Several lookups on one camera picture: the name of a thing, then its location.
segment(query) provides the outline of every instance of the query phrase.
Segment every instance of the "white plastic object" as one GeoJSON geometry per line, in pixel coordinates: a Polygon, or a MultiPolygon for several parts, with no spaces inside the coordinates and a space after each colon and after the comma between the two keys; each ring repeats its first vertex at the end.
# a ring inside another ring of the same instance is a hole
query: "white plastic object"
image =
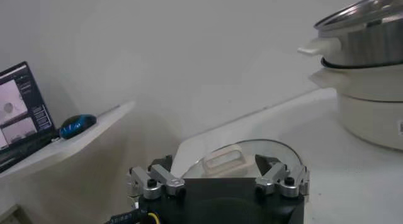
{"type": "Polygon", "coordinates": [[[403,150],[403,103],[382,103],[338,95],[341,122],[369,142],[403,150]]]}
{"type": "Polygon", "coordinates": [[[337,90],[342,90],[349,84],[349,77],[347,77],[346,74],[327,69],[322,69],[315,74],[312,74],[309,79],[320,88],[331,87],[336,88],[337,90]]]}
{"type": "Polygon", "coordinates": [[[303,47],[298,48],[298,52],[309,57],[316,55],[329,56],[341,50],[341,42],[338,38],[315,38],[303,47]]]}
{"type": "Polygon", "coordinates": [[[246,160],[242,154],[242,149],[238,145],[228,146],[208,155],[203,159],[203,168],[206,174],[218,174],[242,164],[246,160]]]}

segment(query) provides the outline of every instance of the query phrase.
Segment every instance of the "metal bracket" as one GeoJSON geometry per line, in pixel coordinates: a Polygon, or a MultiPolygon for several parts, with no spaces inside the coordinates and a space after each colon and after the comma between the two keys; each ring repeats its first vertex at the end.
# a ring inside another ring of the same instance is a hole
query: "metal bracket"
{"type": "Polygon", "coordinates": [[[263,196],[273,194],[276,188],[287,198],[301,194],[307,199],[309,195],[309,171],[304,165],[297,165],[290,172],[285,164],[274,163],[264,176],[256,178],[255,183],[256,192],[263,196]]]}
{"type": "Polygon", "coordinates": [[[145,199],[157,199],[161,197],[161,183],[151,178],[141,167],[133,168],[130,175],[134,184],[138,185],[140,189],[139,193],[145,199]]]}
{"type": "Polygon", "coordinates": [[[174,177],[159,164],[151,166],[150,176],[166,186],[166,192],[170,196],[182,197],[186,193],[184,180],[174,177]]]}
{"type": "Polygon", "coordinates": [[[288,198],[296,198],[299,194],[309,193],[309,171],[304,165],[297,165],[290,175],[280,182],[280,192],[288,198]]]}
{"type": "Polygon", "coordinates": [[[263,177],[256,178],[256,191],[263,192],[264,195],[273,194],[278,180],[286,177],[288,173],[285,164],[275,163],[263,177]]]}

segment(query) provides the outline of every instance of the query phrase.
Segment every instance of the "yellow cable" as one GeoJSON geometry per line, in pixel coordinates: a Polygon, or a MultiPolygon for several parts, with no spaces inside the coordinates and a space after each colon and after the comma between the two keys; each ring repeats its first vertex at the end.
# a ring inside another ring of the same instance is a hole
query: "yellow cable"
{"type": "Polygon", "coordinates": [[[157,216],[155,213],[148,213],[148,215],[149,215],[150,217],[152,217],[152,218],[156,221],[156,224],[160,224],[159,218],[158,218],[158,216],[157,216]]]}

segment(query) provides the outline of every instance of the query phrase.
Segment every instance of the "screw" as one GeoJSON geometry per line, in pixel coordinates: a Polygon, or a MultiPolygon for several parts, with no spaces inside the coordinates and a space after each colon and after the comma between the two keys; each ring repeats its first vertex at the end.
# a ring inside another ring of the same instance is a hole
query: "screw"
{"type": "Polygon", "coordinates": [[[294,180],[294,178],[292,178],[292,177],[287,177],[287,178],[284,180],[284,184],[285,184],[286,186],[293,186],[294,183],[295,183],[295,180],[294,180]]]}
{"type": "Polygon", "coordinates": [[[155,187],[157,187],[157,181],[154,180],[154,179],[149,179],[149,180],[147,181],[147,187],[148,187],[148,188],[155,188],[155,187]]]}

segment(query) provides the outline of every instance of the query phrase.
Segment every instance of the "cable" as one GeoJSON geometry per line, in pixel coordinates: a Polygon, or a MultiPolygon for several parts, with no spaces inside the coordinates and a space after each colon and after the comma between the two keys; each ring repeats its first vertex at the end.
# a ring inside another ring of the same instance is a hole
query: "cable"
{"type": "Polygon", "coordinates": [[[112,216],[105,224],[133,224],[139,222],[145,216],[147,216],[145,210],[137,209],[128,213],[112,216]]]}
{"type": "Polygon", "coordinates": [[[154,221],[156,221],[156,224],[161,224],[161,223],[159,222],[158,216],[157,216],[155,213],[148,213],[148,215],[149,215],[150,217],[152,217],[152,218],[154,219],[154,221]]]}

